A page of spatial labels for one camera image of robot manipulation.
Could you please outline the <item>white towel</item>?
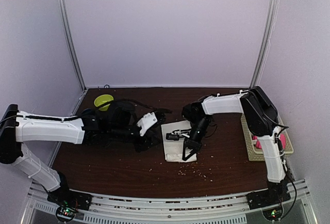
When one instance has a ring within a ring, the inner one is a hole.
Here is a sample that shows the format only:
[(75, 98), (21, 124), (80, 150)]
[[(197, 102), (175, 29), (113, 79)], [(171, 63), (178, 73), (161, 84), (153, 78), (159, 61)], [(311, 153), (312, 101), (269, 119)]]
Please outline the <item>white towel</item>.
[(167, 162), (172, 163), (190, 163), (197, 161), (197, 155), (193, 155), (186, 161), (182, 160), (183, 157), (183, 143), (184, 138), (180, 138), (178, 141), (168, 140), (166, 134), (172, 133), (175, 130), (189, 130), (191, 125), (189, 121), (179, 121), (163, 124), (161, 126), (162, 138), (163, 138), (163, 150), (164, 157)]

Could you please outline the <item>pink towel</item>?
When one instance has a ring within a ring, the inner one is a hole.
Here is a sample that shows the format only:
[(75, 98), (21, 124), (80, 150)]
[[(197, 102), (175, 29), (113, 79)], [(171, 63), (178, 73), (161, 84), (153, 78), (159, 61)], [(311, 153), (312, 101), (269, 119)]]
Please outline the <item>pink towel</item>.
[[(282, 143), (282, 147), (285, 148), (286, 147), (286, 138), (284, 134), (280, 134), (279, 139)], [(257, 136), (252, 136), (252, 143), (254, 145), (254, 147), (256, 147), (257, 149), (262, 149), (262, 146), (260, 144), (260, 141), (257, 139)]]

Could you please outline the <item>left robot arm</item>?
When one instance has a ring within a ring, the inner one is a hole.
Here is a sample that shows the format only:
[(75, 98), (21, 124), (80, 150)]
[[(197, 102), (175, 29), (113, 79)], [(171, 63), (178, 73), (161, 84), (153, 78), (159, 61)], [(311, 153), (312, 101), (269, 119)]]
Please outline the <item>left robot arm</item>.
[(153, 107), (150, 110), (138, 118), (131, 100), (118, 100), (85, 109), (77, 116), (56, 117), (30, 114), (10, 104), (1, 118), (1, 163), (18, 167), (62, 205), (70, 205), (74, 194), (65, 175), (42, 162), (26, 142), (104, 147), (114, 141), (131, 142), (137, 152), (145, 151), (159, 144), (155, 129), (166, 119), (165, 110)]

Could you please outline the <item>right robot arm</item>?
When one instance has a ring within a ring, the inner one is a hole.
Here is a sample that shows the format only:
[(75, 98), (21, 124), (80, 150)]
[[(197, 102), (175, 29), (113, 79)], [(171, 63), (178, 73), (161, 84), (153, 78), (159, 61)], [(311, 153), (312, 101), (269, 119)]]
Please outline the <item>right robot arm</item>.
[(182, 109), (182, 116), (192, 128), (184, 138), (182, 159), (187, 161), (202, 147), (202, 139), (215, 114), (244, 114), (250, 133), (261, 144), (267, 168), (268, 189), (264, 199), (275, 204), (284, 196), (286, 188), (286, 165), (284, 148), (280, 140), (286, 126), (278, 121), (278, 111), (265, 92), (255, 86), (240, 90), (236, 94), (212, 94), (188, 104)]

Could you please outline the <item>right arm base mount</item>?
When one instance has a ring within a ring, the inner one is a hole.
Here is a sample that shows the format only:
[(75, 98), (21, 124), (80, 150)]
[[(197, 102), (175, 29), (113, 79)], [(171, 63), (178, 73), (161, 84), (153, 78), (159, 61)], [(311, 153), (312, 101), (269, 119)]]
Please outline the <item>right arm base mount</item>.
[(275, 190), (253, 191), (246, 195), (250, 210), (262, 209), (268, 221), (279, 221), (284, 216), (283, 202), (291, 199), (287, 192), (278, 194)]

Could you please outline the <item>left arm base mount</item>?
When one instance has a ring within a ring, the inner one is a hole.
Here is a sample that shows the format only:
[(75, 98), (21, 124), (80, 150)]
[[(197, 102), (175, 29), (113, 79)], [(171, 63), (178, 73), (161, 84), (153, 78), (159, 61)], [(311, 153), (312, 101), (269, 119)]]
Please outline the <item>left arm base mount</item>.
[(90, 209), (91, 194), (70, 189), (46, 191), (46, 193), (47, 200), (58, 205), (55, 210), (55, 217), (60, 223), (68, 223), (77, 217), (81, 210), (88, 211)]

